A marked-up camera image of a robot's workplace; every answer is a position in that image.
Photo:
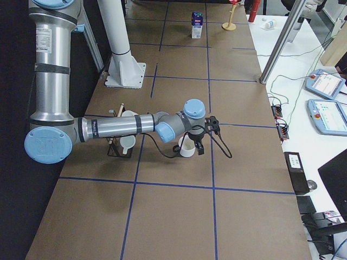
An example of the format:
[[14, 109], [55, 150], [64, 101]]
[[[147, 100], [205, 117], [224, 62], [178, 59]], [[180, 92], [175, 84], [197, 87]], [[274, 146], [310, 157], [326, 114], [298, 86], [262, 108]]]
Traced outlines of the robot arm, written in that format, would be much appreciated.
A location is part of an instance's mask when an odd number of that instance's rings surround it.
[[204, 153], [207, 121], [198, 99], [188, 100], [174, 115], [73, 117], [70, 101], [89, 94], [104, 68], [83, 1], [29, 1], [28, 13], [36, 25], [36, 110], [30, 116], [24, 148], [32, 160], [55, 164], [65, 160], [76, 144], [150, 132], [165, 143], [187, 134], [198, 153]]

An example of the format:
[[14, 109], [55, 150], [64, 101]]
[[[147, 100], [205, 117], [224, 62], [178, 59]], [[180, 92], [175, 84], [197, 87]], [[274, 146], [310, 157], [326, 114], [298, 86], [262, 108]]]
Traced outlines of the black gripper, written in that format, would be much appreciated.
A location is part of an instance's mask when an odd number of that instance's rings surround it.
[[205, 130], [203, 126], [196, 125], [188, 132], [188, 136], [191, 140], [195, 141], [195, 147], [198, 151], [198, 155], [204, 154], [204, 146], [202, 144], [202, 139], [205, 135]]

